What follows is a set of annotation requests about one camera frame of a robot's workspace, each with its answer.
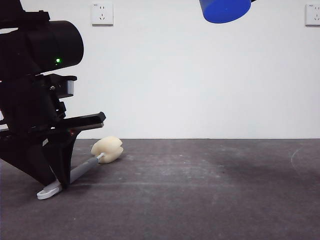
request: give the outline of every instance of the gray handle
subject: gray handle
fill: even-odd
[[[89,160],[85,161],[81,165],[75,167],[70,172],[70,183],[72,184],[75,180],[80,178],[83,174],[89,171],[93,166],[99,163],[98,158],[92,157]]]

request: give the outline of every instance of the blue cup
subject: blue cup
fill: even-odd
[[[245,15],[251,0],[200,0],[204,18],[215,24],[234,21]]]

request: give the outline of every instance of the gray floor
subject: gray floor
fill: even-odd
[[[78,140],[72,166],[94,140]],[[1,240],[318,240],[320,140],[124,140],[66,191],[1,161]]]

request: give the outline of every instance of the wall socket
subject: wall socket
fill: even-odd
[[[320,26],[320,4],[305,5],[305,25]]]
[[[111,1],[94,2],[91,6],[92,25],[113,25],[114,5]]]

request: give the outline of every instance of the brush handle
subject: brush handle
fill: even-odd
[[[81,165],[75,167],[70,172],[70,184],[72,184],[75,180],[80,178],[83,174],[85,174],[87,171],[92,169],[95,165],[99,163],[98,158],[92,157],[89,160],[85,161]]]

